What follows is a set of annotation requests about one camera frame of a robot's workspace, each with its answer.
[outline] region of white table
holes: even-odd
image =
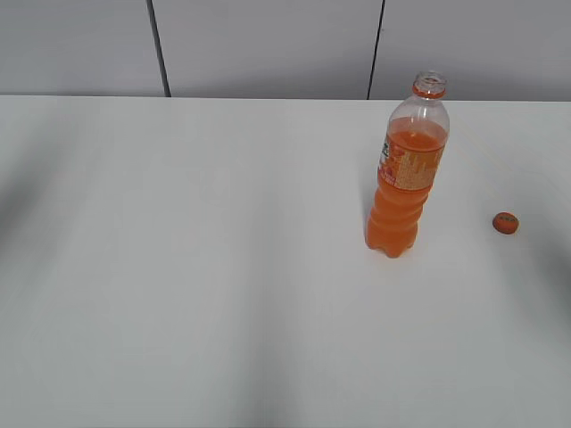
[[[0,97],[0,426],[570,426],[571,104],[447,103],[388,259],[395,105]]]

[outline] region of bottle label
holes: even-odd
[[[421,190],[430,187],[443,156],[444,147],[431,152],[417,152],[405,149],[387,136],[378,177],[401,190]]]

